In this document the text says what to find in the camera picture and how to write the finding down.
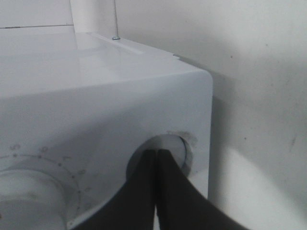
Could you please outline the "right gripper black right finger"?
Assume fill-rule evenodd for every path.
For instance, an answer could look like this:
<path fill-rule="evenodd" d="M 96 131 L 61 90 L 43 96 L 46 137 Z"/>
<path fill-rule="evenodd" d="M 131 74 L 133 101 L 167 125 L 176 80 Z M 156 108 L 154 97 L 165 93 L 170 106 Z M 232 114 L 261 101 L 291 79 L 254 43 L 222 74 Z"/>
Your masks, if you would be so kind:
<path fill-rule="evenodd" d="M 245 230 L 210 203 L 183 174 L 170 151 L 157 152 L 157 215 L 162 230 Z"/>

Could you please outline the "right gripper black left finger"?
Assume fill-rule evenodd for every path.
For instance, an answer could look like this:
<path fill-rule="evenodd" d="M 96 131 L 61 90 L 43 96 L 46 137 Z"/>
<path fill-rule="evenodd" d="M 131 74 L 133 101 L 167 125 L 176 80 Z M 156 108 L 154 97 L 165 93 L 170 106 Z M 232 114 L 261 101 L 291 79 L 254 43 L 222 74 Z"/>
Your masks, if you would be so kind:
<path fill-rule="evenodd" d="M 152 230 L 155 212 L 156 152 L 145 150 L 132 175 L 76 230 Z"/>

